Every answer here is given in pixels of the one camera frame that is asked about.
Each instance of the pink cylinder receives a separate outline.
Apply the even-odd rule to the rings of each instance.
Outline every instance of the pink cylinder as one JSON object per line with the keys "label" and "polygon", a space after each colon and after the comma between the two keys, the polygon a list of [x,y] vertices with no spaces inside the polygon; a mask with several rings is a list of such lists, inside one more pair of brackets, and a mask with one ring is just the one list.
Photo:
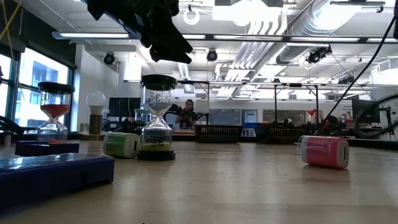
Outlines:
{"label": "pink cylinder", "polygon": [[343,138],[303,136],[301,159],[311,165],[344,169],[348,166],[348,142]]}

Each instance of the woman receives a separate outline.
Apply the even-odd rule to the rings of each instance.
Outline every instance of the woman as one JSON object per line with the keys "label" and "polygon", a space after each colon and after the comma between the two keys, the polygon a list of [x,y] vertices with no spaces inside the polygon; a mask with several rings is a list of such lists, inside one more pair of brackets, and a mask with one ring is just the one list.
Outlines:
{"label": "woman", "polygon": [[180,129],[193,129],[195,121],[192,119],[193,101],[187,100],[182,113],[175,118],[175,124],[180,123]]}

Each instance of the red sand hourglass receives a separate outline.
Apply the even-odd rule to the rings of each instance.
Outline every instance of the red sand hourglass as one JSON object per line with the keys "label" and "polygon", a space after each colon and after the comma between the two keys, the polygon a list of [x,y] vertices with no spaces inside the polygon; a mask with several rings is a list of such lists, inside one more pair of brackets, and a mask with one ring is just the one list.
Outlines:
{"label": "red sand hourglass", "polygon": [[69,112],[75,87],[41,82],[39,90],[42,92],[40,109],[49,117],[49,120],[37,130],[37,140],[47,141],[49,144],[65,143],[68,139],[68,128],[58,119]]}

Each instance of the wooden table surface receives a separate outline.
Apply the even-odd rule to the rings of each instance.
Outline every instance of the wooden table surface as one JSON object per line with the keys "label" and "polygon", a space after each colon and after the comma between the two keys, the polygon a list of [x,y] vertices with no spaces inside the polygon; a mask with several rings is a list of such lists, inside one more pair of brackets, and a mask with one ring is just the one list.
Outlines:
{"label": "wooden table surface", "polygon": [[[348,168],[333,170],[307,166],[295,146],[173,148],[175,161],[118,159],[113,184],[8,210],[0,223],[398,222],[396,152],[351,148]],[[81,151],[101,154],[100,142],[81,142]],[[11,155],[0,149],[0,157]]]}

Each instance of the computer screen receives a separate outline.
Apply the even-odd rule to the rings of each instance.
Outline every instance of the computer screen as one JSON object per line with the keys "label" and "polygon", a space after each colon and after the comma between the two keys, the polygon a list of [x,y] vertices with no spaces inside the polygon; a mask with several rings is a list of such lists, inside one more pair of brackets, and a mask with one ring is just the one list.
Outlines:
{"label": "computer screen", "polygon": [[111,117],[135,117],[135,109],[139,109],[140,98],[110,98],[109,116]]}
{"label": "computer screen", "polygon": [[[380,123],[380,110],[378,106],[374,106],[373,109],[369,109],[372,105],[377,105],[375,101],[352,99],[353,103],[353,118],[354,121],[360,123]],[[358,121],[360,113],[362,115],[361,120]]]}

